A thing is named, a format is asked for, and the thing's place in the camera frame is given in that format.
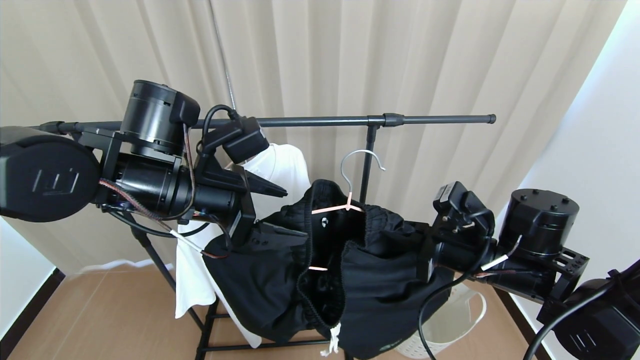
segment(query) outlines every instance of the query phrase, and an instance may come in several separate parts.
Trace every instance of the curtain fold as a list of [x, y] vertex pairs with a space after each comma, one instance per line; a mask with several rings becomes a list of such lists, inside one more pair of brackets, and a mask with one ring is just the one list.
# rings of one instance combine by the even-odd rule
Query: curtain fold
[[[388, 170], [373, 166], [368, 202], [430, 222], [435, 192], [459, 180], [499, 211], [554, 133], [624, 5], [1, 1], [0, 121], [119, 120], [135, 79], [192, 96], [201, 117], [214, 104], [231, 104], [228, 82], [247, 116], [495, 113], [493, 125], [380, 129], [375, 151]], [[364, 148], [366, 128], [265, 132], [299, 147], [312, 179], [346, 186], [340, 161]], [[363, 157], [346, 164], [355, 196]], [[146, 258], [126, 226], [93, 206], [50, 224], [9, 221], [67, 273]], [[154, 243], [172, 262], [175, 242]]]

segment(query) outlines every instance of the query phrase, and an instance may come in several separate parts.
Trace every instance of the clothes rack pole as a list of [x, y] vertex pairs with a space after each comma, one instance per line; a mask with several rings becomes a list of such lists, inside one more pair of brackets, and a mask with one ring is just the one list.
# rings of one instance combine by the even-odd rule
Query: clothes rack pole
[[[214, 119], [211, 121], [211, 128], [220, 127], [227, 123], [229, 120]], [[376, 134], [380, 127], [396, 127], [405, 124], [493, 124], [495, 122], [495, 115], [464, 115], [464, 116], [414, 116], [405, 117], [400, 114], [386, 113], [383, 115], [364, 116], [364, 117], [299, 117], [299, 118], [264, 118], [258, 119], [260, 126], [262, 127], [302, 127], [302, 126], [367, 126], [367, 143], [366, 149], [373, 151], [374, 144], [376, 142]], [[101, 129], [107, 129], [117, 131], [120, 129], [120, 121], [111, 122], [50, 122], [41, 126], [33, 126], [33, 128], [47, 131], [50, 133], [59, 134], [72, 134], [77, 135], [89, 127], [97, 127]], [[199, 120], [198, 124], [193, 126], [192, 129], [201, 129], [204, 121]], [[360, 187], [360, 202], [365, 202], [367, 198], [367, 190], [369, 187], [369, 174], [371, 171], [371, 154], [365, 155], [365, 161], [362, 168], [362, 184]], [[128, 220], [132, 220], [133, 216], [129, 213], [124, 213], [124, 217]], [[149, 257], [154, 262], [160, 273], [168, 282], [169, 286], [175, 291], [176, 283], [171, 273], [166, 269], [162, 259], [151, 244], [146, 233], [135, 228], [131, 228], [131, 232], [140, 245], [147, 251]], [[216, 351], [231, 351], [231, 350], [244, 350], [251, 349], [249, 345], [231, 345], [231, 346], [209, 346], [209, 338], [211, 337], [211, 331], [213, 328], [214, 320], [217, 318], [228, 318], [228, 314], [216, 314], [219, 300], [211, 304], [205, 315], [204, 323], [200, 317], [195, 313], [195, 310], [190, 307], [188, 309], [189, 315], [193, 318], [202, 334], [198, 347], [196, 349], [195, 360], [204, 360], [206, 353]], [[329, 343], [328, 340], [310, 340], [310, 341], [292, 341], [284, 344], [261, 344], [260, 348], [279, 348], [279, 347], [292, 347], [302, 345], [317, 345]], [[350, 356], [346, 352], [344, 353], [345, 360], [353, 360], [353, 356]]]

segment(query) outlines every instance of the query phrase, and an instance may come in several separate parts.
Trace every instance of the clothes hanger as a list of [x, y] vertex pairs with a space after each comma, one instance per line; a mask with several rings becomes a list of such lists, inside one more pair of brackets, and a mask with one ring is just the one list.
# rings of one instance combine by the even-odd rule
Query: clothes hanger
[[332, 206], [330, 208], [315, 209], [311, 211], [311, 214], [320, 214], [320, 213], [326, 213], [328, 211], [341, 210], [341, 209], [345, 209], [346, 211], [357, 210], [360, 212], [364, 212], [363, 209], [360, 209], [357, 206], [351, 205], [351, 196], [353, 195], [353, 184], [351, 184], [351, 180], [349, 180], [347, 175], [344, 173], [344, 161], [347, 160], [348, 157], [350, 157], [351, 155], [357, 152], [366, 152], [368, 154], [373, 155], [373, 157], [376, 158], [376, 162], [378, 162], [378, 167], [380, 168], [380, 170], [387, 171], [384, 167], [382, 167], [382, 164], [380, 163], [380, 158], [378, 157], [378, 155], [376, 155], [375, 152], [371, 150], [364, 150], [364, 149], [351, 151], [349, 154], [346, 154], [342, 158], [342, 162], [340, 163], [340, 173], [342, 174], [342, 177], [347, 181], [347, 184], [349, 184], [349, 195], [347, 196], [347, 203], [345, 205]]

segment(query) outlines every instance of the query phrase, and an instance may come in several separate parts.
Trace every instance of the black baseboard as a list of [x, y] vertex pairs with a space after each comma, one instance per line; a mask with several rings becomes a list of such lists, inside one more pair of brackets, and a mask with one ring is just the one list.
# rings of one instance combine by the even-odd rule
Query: black baseboard
[[[528, 343], [531, 343], [533, 338], [536, 336], [536, 332], [533, 330], [531, 325], [529, 325], [529, 322], [524, 317], [515, 301], [513, 301], [511, 295], [509, 295], [508, 292], [502, 291], [500, 289], [495, 289], [495, 292], [498, 294], [498, 297], [504, 304], [504, 307], [506, 307], [507, 311], [509, 311], [509, 314], [513, 318], [513, 321], [515, 321], [518, 329], [520, 329], [522, 336], [524, 336], [525, 340], [527, 340]], [[538, 348], [538, 351], [536, 351], [536, 358], [538, 360], [551, 360], [551, 357], [542, 346]]]
[[2, 340], [0, 340], [0, 360], [6, 360], [9, 357], [15, 346], [18, 345], [18, 341], [20, 341], [22, 335], [27, 331], [33, 320], [38, 316], [40, 310], [44, 307], [44, 304], [47, 303], [64, 278], [65, 274], [60, 270], [53, 270], [53, 273], [51, 273], [36, 295], [33, 296], [33, 299], [31, 299], [29, 304], [22, 310], [18, 319], [15, 320]]

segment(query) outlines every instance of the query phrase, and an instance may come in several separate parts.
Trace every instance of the hanger hook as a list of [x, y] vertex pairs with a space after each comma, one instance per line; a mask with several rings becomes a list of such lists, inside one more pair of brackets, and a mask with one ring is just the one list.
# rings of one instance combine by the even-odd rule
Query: hanger hook
[[353, 192], [353, 185], [351, 184], [351, 181], [349, 180], [347, 175], [345, 175], [345, 173], [344, 173], [344, 160], [347, 160], [348, 157], [350, 157], [351, 155], [355, 154], [356, 152], [366, 152], [367, 154], [373, 155], [373, 157], [376, 158], [376, 162], [378, 162], [378, 167], [380, 168], [380, 170], [387, 171], [385, 168], [382, 167], [382, 163], [380, 162], [380, 158], [378, 157], [378, 155], [376, 155], [375, 152], [373, 152], [371, 150], [365, 150], [365, 149], [351, 151], [349, 154], [346, 154], [342, 158], [342, 162], [340, 163], [340, 174], [342, 174], [342, 177], [347, 181], [347, 184], [349, 184], [349, 192]]

